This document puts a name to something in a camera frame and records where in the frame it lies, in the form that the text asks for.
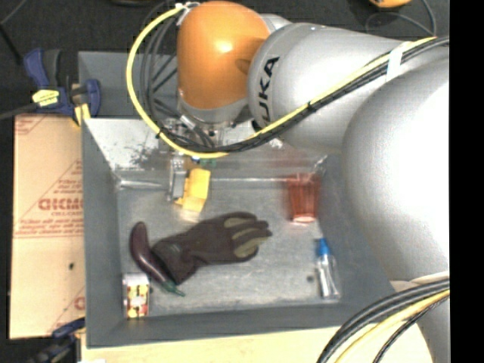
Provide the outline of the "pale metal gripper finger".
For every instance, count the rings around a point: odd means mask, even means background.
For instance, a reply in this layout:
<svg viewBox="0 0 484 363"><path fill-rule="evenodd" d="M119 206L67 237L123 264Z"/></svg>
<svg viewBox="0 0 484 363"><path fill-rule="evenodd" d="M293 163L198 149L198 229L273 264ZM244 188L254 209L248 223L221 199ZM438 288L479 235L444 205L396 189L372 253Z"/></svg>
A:
<svg viewBox="0 0 484 363"><path fill-rule="evenodd" d="M185 159L171 159L169 167L169 199L177 200L185 193L188 169Z"/></svg>

